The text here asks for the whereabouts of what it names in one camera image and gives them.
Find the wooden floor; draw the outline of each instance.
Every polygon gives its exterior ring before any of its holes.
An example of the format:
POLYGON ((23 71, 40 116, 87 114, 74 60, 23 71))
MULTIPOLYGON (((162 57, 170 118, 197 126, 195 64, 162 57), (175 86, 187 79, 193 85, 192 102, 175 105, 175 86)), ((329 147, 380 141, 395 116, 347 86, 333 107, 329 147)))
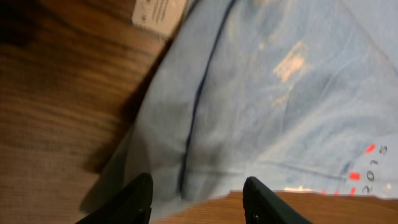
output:
MULTIPOLYGON (((0 223, 73 223, 169 43, 133 0, 0 0, 0 223)), ((398 202, 281 194, 316 223, 389 223, 398 202)), ((244 223, 240 193, 159 223, 244 223)))

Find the white label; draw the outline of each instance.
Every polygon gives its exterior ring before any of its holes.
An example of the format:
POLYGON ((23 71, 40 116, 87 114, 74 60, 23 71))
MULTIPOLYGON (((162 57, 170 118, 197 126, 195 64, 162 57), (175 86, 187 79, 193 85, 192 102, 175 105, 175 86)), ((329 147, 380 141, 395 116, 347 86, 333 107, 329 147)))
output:
POLYGON ((164 37, 177 31, 187 0, 137 0, 132 23, 164 37))

